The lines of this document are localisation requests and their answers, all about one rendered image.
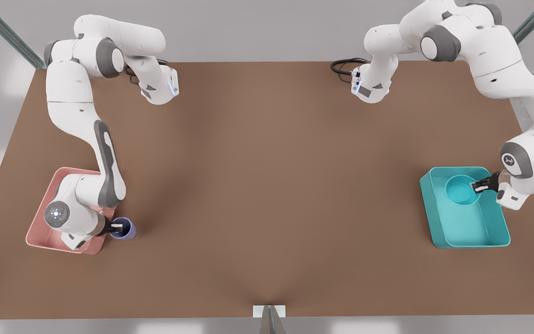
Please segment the purple cup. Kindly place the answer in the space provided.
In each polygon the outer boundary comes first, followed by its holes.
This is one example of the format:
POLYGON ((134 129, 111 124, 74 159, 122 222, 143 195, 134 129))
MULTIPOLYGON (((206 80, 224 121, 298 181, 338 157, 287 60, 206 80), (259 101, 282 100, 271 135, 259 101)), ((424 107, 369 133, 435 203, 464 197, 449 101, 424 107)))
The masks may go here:
POLYGON ((135 224, 125 217, 115 218, 112 223, 123 224, 122 230, 111 230, 108 234, 119 240, 130 240, 136 236, 137 230, 135 224))

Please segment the teal bowl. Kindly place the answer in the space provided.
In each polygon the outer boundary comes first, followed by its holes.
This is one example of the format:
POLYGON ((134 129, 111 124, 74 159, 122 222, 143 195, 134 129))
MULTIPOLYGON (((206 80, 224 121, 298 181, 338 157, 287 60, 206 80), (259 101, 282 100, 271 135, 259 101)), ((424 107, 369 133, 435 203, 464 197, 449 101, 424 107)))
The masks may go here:
POLYGON ((468 206, 477 203, 480 194, 473 189, 474 182, 475 180, 468 175, 454 175, 445 184, 445 194, 457 205, 468 206))

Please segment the teal box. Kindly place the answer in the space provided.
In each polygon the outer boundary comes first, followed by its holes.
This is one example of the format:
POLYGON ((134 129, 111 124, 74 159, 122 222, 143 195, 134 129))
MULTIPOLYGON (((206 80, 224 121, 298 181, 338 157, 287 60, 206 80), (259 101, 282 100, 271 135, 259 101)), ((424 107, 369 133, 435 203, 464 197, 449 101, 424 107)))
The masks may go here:
POLYGON ((508 246, 510 232, 502 208, 496 202, 496 192, 482 192, 477 203, 468 206, 457 205, 447 198, 447 180, 460 174, 474 180, 490 176, 484 167, 433 167, 420 179, 433 244, 439 249, 508 246))

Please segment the pink box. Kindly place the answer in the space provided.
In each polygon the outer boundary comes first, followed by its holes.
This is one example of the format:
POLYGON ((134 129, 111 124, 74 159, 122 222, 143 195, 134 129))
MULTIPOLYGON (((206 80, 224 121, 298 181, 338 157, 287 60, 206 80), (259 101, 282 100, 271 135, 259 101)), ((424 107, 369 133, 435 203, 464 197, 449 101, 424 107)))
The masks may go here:
POLYGON ((47 188, 47 191, 40 203, 38 211, 32 220, 32 224, 28 230, 25 241, 28 245, 33 247, 39 247, 41 249, 50 249, 57 251, 65 251, 79 254, 95 255, 101 251, 104 241, 107 235, 102 235, 98 237, 93 237, 87 241, 81 248, 78 250, 72 250, 62 241, 62 234, 56 230, 51 229, 45 219, 43 218, 43 213, 45 208, 49 203, 51 203, 55 197, 57 186, 63 178, 68 174, 91 174, 99 175, 99 171, 91 171, 79 168, 71 167, 62 167, 58 169, 47 188))

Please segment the silver frame post with foot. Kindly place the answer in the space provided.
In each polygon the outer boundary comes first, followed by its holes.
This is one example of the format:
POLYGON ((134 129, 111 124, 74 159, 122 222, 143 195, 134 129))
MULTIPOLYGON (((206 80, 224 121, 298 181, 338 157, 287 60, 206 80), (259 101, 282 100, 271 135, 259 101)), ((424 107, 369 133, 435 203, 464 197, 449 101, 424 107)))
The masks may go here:
POLYGON ((287 334, 281 320, 286 306, 253 306, 253 317, 261 318, 258 334, 287 334))

